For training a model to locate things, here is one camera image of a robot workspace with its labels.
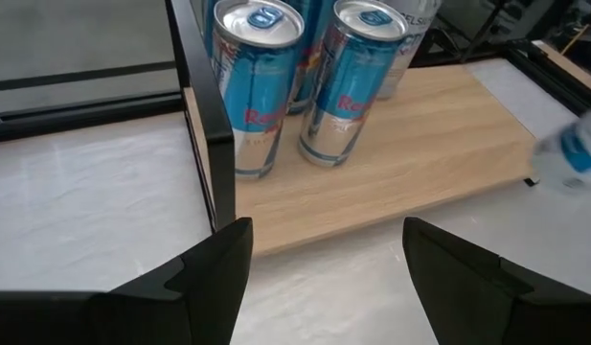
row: pull tab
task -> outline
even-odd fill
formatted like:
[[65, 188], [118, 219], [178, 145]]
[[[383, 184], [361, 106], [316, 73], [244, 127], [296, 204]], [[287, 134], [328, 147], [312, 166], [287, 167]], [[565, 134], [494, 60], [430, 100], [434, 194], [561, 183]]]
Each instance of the pull tab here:
[[262, 7], [248, 16], [248, 23], [255, 28], [268, 29], [281, 21], [283, 17], [283, 12], [276, 8]]
[[389, 24], [393, 21], [387, 13], [383, 11], [364, 11], [359, 14], [359, 18], [368, 25], [379, 26]]

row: black metal bar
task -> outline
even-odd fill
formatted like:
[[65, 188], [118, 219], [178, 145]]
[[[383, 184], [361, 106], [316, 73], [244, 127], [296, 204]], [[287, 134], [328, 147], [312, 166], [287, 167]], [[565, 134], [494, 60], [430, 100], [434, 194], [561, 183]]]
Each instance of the black metal bar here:
[[566, 89], [562, 84], [554, 80], [547, 71], [544, 71], [538, 65], [532, 63], [519, 51], [507, 49], [504, 52], [504, 57], [514, 65], [514, 67], [518, 68], [523, 74], [574, 114], [580, 116], [590, 109], [589, 105], [587, 105], [578, 95], [575, 95], [571, 90]]
[[[500, 58], [500, 47], [489, 47], [488, 49], [481, 49], [478, 52], [470, 54], [467, 63], [489, 58]], [[456, 56], [449, 52], [429, 53], [420, 57], [416, 57], [410, 63], [410, 68], [432, 67], [432, 66], [446, 66], [453, 64], [461, 64], [461, 56]]]
[[547, 58], [546, 54], [529, 54], [529, 59], [536, 63], [539, 68], [545, 70], [546, 73], [552, 76], [552, 78], [561, 84], [563, 88], [569, 90], [574, 95], [578, 95], [579, 99], [581, 99], [587, 107], [591, 108], [591, 89], [588, 86]]
[[424, 38], [422, 39], [421, 45], [419, 45], [419, 49], [413, 57], [413, 60], [417, 57], [429, 54], [429, 52], [435, 44], [435, 36], [433, 35], [433, 30], [434, 29], [429, 29], [429, 31], [427, 31], [427, 34], [425, 34]]
[[531, 178], [525, 178], [525, 179], [523, 180], [523, 182], [525, 182], [525, 184], [526, 184], [528, 187], [533, 187], [533, 186], [536, 186], [538, 183], [540, 183], [539, 179], [538, 179], [538, 180], [533, 180], [533, 179], [531, 179]]
[[472, 54], [474, 49], [478, 48], [478, 46], [483, 42], [490, 26], [493, 25], [495, 18], [497, 18], [499, 12], [504, 9], [504, 6], [507, 2], [508, 0], [499, 0], [499, 3], [495, 6], [495, 9], [493, 9], [493, 11], [490, 13], [489, 18], [487, 18], [478, 33], [476, 33], [474, 38], [471, 40], [466, 52], [461, 56], [461, 63], [465, 63], [469, 59], [469, 56]]
[[174, 67], [174, 61], [164, 61], [125, 67], [105, 68], [101, 70], [62, 73], [52, 76], [30, 77], [16, 80], [0, 80], [0, 91], [45, 86], [65, 82], [89, 81], [102, 78], [128, 76], [146, 72], [169, 70], [173, 69]]
[[[236, 219], [236, 162], [233, 131], [210, 60], [204, 49], [191, 2], [166, 0], [166, 8], [183, 98], [186, 102], [184, 89], [190, 85], [193, 88], [196, 104], [188, 104], [188, 106], [196, 106], [207, 141], [210, 165], [207, 168], [212, 180], [211, 191], [208, 189], [208, 181], [205, 181], [203, 172], [200, 178], [206, 189], [205, 193], [212, 194], [210, 200], [206, 197], [206, 205], [209, 207], [209, 215], [213, 217], [211, 219], [213, 229], [217, 231]], [[187, 113], [186, 116], [187, 121], [192, 125], [192, 114]], [[190, 134], [193, 139], [193, 149], [198, 152], [199, 147], [196, 146], [194, 132], [190, 130]], [[199, 154], [197, 163], [200, 167], [203, 164]]]
[[455, 26], [453, 23], [451, 23], [448, 19], [444, 18], [441, 14], [437, 13], [436, 18], [438, 18], [438, 20], [442, 21], [450, 29], [450, 31], [459, 34], [463, 39], [471, 42], [471, 38], [469, 38], [463, 30], [459, 29], [457, 26]]
[[180, 91], [164, 91], [0, 113], [0, 142], [182, 111]]
[[203, 194], [203, 198], [205, 200], [206, 203], [206, 211], [208, 213], [208, 220], [210, 222], [210, 228], [212, 230], [212, 233], [214, 234], [216, 232], [216, 210], [215, 210], [215, 205], [213, 202], [213, 192], [211, 192], [210, 190], [210, 184], [212, 183], [212, 181], [208, 181], [208, 179], [206, 178], [206, 173], [204, 172], [204, 166], [205, 166], [205, 162], [203, 162], [201, 160], [201, 154], [199, 151], [199, 146], [197, 145], [197, 142], [195, 141], [195, 135], [194, 135], [194, 131], [192, 130], [193, 128], [193, 122], [191, 121], [191, 115], [190, 114], [186, 114], [185, 112], [185, 120], [187, 122], [187, 129], [189, 130], [189, 138], [191, 139], [191, 148], [193, 149], [193, 156], [195, 158], [195, 163], [197, 166], [197, 175], [199, 176], [199, 181], [201, 182], [201, 193]]

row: white table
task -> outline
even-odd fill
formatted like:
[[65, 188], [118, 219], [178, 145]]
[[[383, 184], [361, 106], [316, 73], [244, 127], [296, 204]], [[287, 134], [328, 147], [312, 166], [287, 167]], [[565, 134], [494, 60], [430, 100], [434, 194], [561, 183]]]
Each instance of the white table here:
[[0, 289], [111, 290], [210, 234], [182, 114], [0, 144]]

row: light wood surface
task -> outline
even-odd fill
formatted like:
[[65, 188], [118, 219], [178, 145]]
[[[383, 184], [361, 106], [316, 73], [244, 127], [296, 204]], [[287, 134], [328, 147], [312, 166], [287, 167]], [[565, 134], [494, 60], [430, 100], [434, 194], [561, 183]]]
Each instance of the light wood surface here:
[[349, 160], [308, 163], [301, 117], [287, 118], [274, 170], [237, 183], [256, 255], [470, 196], [531, 172], [534, 138], [462, 66], [412, 69], [398, 95], [377, 102]]
[[556, 63], [559, 67], [563, 68], [566, 72], [574, 76], [577, 80], [587, 85], [591, 89], [591, 75], [577, 66], [576, 63], [572, 62], [569, 58], [564, 57], [558, 51], [553, 49], [551, 46], [542, 43], [539, 45], [540, 49], [548, 54], [548, 58]]

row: aluminum can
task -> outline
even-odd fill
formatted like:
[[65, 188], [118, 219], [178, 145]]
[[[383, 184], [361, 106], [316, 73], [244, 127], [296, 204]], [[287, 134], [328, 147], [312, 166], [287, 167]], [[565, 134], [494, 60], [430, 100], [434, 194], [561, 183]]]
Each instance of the aluminum can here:
[[236, 141], [236, 177], [273, 167], [304, 20], [278, 0], [221, 0], [212, 64]]
[[208, 56], [212, 56], [212, 48], [213, 48], [213, 35], [212, 32], [214, 30], [214, 23], [215, 23], [215, 5], [218, 0], [202, 0], [201, 1], [201, 12], [202, 20], [201, 25], [203, 28], [203, 43], [206, 46], [206, 51], [208, 52]]
[[333, 11], [317, 95], [299, 140], [305, 158], [327, 167], [351, 153], [408, 30], [401, 14], [374, 0], [339, 0]]
[[304, 113], [313, 96], [316, 74], [320, 61], [321, 43], [331, 20], [335, 0], [284, 0], [304, 18], [304, 35], [300, 41], [302, 51], [293, 88], [288, 114]]
[[409, 28], [408, 36], [378, 92], [379, 99], [388, 99], [395, 95], [399, 81], [417, 53], [442, 0], [382, 0], [382, 2], [401, 13], [406, 18]]

